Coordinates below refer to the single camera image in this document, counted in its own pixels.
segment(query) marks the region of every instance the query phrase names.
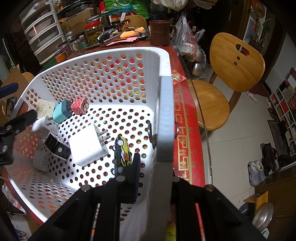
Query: wooden cabinet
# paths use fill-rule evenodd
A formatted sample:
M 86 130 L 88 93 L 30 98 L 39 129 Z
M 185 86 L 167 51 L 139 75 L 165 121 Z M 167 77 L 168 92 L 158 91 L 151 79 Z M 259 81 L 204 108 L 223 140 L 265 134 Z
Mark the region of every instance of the wooden cabinet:
M 255 193 L 268 191 L 268 202 L 274 204 L 273 218 L 267 227 L 267 240 L 281 240 L 294 215 L 296 215 L 296 166 L 273 173 L 255 187 Z
M 281 237 L 292 221 L 293 217 L 289 218 L 273 218 L 268 225 L 269 237 L 267 240 L 281 240 Z

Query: white tile floor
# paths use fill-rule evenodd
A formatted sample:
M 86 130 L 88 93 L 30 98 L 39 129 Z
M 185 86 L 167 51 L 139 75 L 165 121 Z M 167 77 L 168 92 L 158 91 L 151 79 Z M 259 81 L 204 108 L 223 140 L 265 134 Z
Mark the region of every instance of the white tile floor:
M 213 70 L 208 70 L 208 81 Z M 229 100 L 231 90 L 220 78 L 214 82 Z M 272 120 L 267 110 L 265 97 L 254 95 L 257 103 L 246 93 L 242 93 L 237 105 L 231 112 L 226 124 L 216 131 L 208 133 L 213 169 L 213 185 L 216 186 L 237 208 L 243 200 L 254 194 L 249 183 L 247 164 L 260 160 L 261 143 L 274 141 L 267 120 Z M 202 140 L 206 150 L 206 140 Z

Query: phone charger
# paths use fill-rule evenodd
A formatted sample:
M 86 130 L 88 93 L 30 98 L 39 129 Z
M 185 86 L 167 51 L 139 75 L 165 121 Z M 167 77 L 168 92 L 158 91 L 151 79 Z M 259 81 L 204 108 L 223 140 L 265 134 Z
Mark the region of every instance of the phone charger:
M 59 131 L 59 124 L 56 123 L 52 117 L 44 116 L 36 120 L 32 125 L 32 132 L 36 133 L 42 139 L 45 139 L 49 132 L 57 135 Z
M 110 136 L 102 137 L 107 132 L 108 130 L 100 132 L 94 124 L 91 124 L 70 137 L 69 145 L 76 165 L 84 167 L 108 155 L 108 148 L 104 142 Z

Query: pink paper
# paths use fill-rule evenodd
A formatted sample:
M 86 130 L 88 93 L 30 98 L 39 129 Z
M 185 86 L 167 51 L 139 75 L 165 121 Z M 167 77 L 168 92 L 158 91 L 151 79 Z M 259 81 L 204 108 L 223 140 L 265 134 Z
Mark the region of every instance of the pink paper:
M 106 46 L 109 46 L 109 45 L 112 45 L 112 44 L 116 44 L 116 43 L 119 43 L 119 42 L 133 42 L 137 39 L 137 37 L 129 37 L 129 38 L 126 38 L 126 39 L 118 39 L 118 40 L 115 40 L 109 44 L 106 44 Z

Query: ring handle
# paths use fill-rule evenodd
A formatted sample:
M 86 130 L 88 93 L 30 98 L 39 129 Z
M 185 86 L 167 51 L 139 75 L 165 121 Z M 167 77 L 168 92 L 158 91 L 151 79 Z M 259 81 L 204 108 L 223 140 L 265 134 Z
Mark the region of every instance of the ring handle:
M 151 122 L 149 122 L 149 124 L 148 124 L 148 137 L 149 137 L 150 142 L 153 143 Z
M 175 139 L 176 139 L 176 137 L 179 134 L 179 124 L 175 121 L 175 125 L 177 126 L 177 130 L 176 130 L 176 133 L 175 133 Z

